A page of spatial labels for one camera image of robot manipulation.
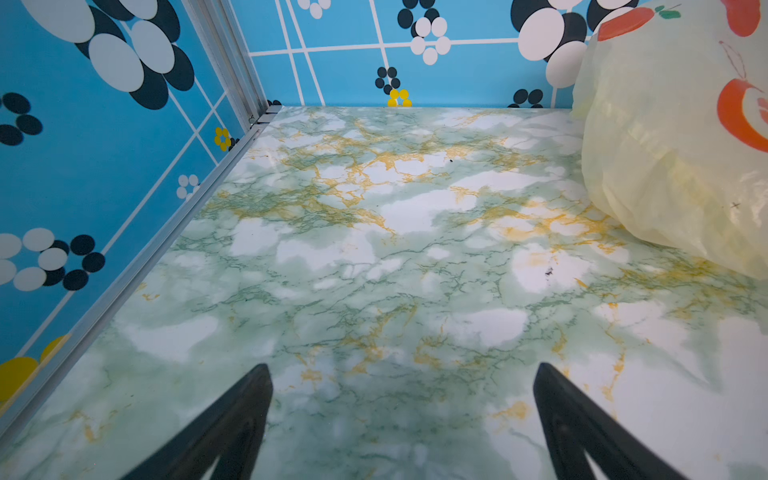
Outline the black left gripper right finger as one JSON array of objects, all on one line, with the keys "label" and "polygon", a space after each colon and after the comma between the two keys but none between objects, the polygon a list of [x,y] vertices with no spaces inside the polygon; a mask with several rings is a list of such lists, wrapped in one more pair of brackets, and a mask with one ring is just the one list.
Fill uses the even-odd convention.
[{"label": "black left gripper right finger", "polygon": [[547,449],[559,479],[593,479],[595,474],[589,459],[608,479],[683,477],[553,365],[539,365],[533,392]]}]

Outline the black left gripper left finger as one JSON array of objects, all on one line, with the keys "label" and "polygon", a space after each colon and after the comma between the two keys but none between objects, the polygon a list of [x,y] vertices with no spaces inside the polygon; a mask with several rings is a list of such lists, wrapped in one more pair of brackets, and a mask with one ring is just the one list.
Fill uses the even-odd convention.
[{"label": "black left gripper left finger", "polygon": [[267,365],[258,364],[182,431],[124,475],[126,479],[249,479],[273,395]]}]

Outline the yellowish printed plastic bag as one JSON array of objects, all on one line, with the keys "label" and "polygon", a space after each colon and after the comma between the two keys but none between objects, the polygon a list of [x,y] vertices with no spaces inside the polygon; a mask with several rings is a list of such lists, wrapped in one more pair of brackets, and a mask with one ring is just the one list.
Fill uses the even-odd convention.
[{"label": "yellowish printed plastic bag", "polygon": [[589,197],[632,235],[767,276],[767,5],[604,19],[573,92]]}]

